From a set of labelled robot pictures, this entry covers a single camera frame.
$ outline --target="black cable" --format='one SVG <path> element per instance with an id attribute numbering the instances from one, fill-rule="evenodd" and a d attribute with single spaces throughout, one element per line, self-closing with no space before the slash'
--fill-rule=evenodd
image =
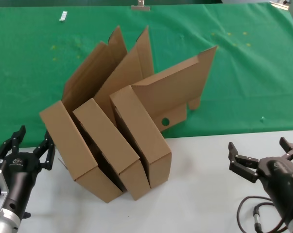
<path id="1" fill-rule="evenodd" d="M 247 232 L 241 226 L 239 215 L 240 215 L 240 210 L 241 210 L 242 205 L 248 199 L 264 199 L 264 200 L 272 201 L 270 198 L 266 198 L 266 197 L 261 197 L 261 196 L 248 196 L 248 197 L 245 197 L 240 202 L 240 204 L 238 206 L 238 209 L 237 209 L 237 224 L 238 224 L 239 229 L 241 230 L 242 233 L 247 233 Z M 274 204 L 272 202 L 271 203 L 269 203 L 269 202 L 263 202 L 263 203 L 258 204 L 258 208 L 260 206 L 262 206 L 262 205 L 274 205 Z M 287 210 L 286 214 L 284 215 L 284 217 L 282 218 L 282 220 L 277 224 L 277 226 L 274 229 L 272 229 L 271 231 L 267 232 L 267 233 L 282 233 L 282 232 L 284 232 L 287 229 L 287 227 L 284 227 L 284 228 L 280 229 L 279 231 L 278 231 L 278 229 L 282 226 L 282 224 L 284 223 L 284 221 L 285 221 L 288 213 L 291 212 L 292 208 L 293 208 L 293 202 L 290 205 L 290 207 L 288 208 L 288 210 Z"/>

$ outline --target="cardboard box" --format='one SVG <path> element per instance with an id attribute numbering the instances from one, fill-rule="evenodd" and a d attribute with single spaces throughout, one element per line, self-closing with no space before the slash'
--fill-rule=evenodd
<path id="1" fill-rule="evenodd" d="M 71 177 L 78 184 L 105 202 L 110 202 L 122 194 L 98 167 L 97 161 L 61 101 L 42 111 L 40 116 Z"/>
<path id="2" fill-rule="evenodd" d="M 140 157 L 94 101 L 73 112 L 134 200 L 150 191 Z"/>
<path id="3" fill-rule="evenodd" d="M 171 166 L 172 154 L 159 130 L 185 120 L 187 103 L 198 107 L 215 52 L 210 48 L 110 96 L 117 125 L 141 157 L 151 188 L 168 179 Z"/>
<path id="4" fill-rule="evenodd" d="M 72 111 L 93 97 L 126 54 L 118 27 L 108 45 L 100 42 L 66 82 L 62 101 L 40 113 L 72 178 L 105 202 L 120 196 L 125 188 L 82 127 L 75 124 Z"/>
<path id="5" fill-rule="evenodd" d="M 137 39 L 136 44 L 124 57 L 103 86 L 94 96 L 94 100 L 116 125 L 109 96 L 114 92 L 134 84 L 154 74 L 151 42 L 148 27 Z"/>

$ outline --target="robotic arm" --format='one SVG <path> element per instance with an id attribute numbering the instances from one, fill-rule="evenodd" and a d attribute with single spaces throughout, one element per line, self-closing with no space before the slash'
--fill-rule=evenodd
<path id="1" fill-rule="evenodd" d="M 25 133 L 22 126 L 0 147 L 0 233 L 16 233 L 22 219 L 31 216 L 25 209 L 37 175 L 43 168 L 52 169 L 55 148 L 48 132 L 32 153 L 19 152 Z M 47 150 L 46 161 L 41 163 Z"/>
<path id="2" fill-rule="evenodd" d="M 293 159 L 293 144 L 289 143 L 284 137 L 280 139 L 279 143 L 286 152 L 283 156 L 258 160 L 239 155 L 234 144 L 230 142 L 228 144 L 229 169 L 250 182 L 255 183 L 257 179 L 261 181 L 264 190 L 282 217 L 282 221 L 271 232 L 277 232 L 281 225 L 285 223 L 288 230 L 293 233 L 293 163 L 291 162 Z M 253 215 L 256 222 L 255 230 L 261 233 L 258 208 L 258 206 L 254 208 Z"/>

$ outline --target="green tablecloth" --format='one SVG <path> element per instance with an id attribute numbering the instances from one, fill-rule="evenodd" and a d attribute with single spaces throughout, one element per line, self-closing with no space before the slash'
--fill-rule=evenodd
<path id="1" fill-rule="evenodd" d="M 0 143 L 25 124 L 23 146 L 37 146 L 38 113 L 117 25 L 128 49 L 150 26 L 156 71 L 220 46 L 199 109 L 166 138 L 293 130 L 293 20 L 268 3 L 0 8 Z"/>

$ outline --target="circular hole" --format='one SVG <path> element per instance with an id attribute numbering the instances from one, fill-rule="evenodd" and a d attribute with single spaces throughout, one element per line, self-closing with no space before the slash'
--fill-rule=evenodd
<path id="1" fill-rule="evenodd" d="M 169 121 L 168 118 L 165 117 L 165 118 L 162 119 L 161 124 L 163 126 L 168 126 L 170 124 L 170 121 Z"/>
<path id="2" fill-rule="evenodd" d="M 16 208 L 16 205 L 13 204 L 13 203 L 10 203 L 10 204 L 9 204 L 9 207 L 12 208 L 12 209 L 14 210 L 14 209 Z"/>

